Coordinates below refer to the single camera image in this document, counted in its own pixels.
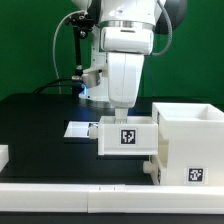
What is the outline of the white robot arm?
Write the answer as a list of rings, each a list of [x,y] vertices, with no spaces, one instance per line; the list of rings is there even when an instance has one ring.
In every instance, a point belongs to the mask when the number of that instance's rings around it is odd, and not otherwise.
[[[123,123],[137,99],[144,58],[162,55],[170,47],[155,52],[154,36],[173,37],[186,16],[187,0],[71,1],[93,26],[93,62],[84,75],[103,81],[89,92],[95,100],[108,102],[115,121]]]

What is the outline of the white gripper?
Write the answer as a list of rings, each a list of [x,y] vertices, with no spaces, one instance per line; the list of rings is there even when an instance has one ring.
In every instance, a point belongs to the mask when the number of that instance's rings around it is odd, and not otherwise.
[[[109,53],[108,97],[115,109],[115,122],[127,122],[128,109],[135,105],[144,56],[128,53]]]

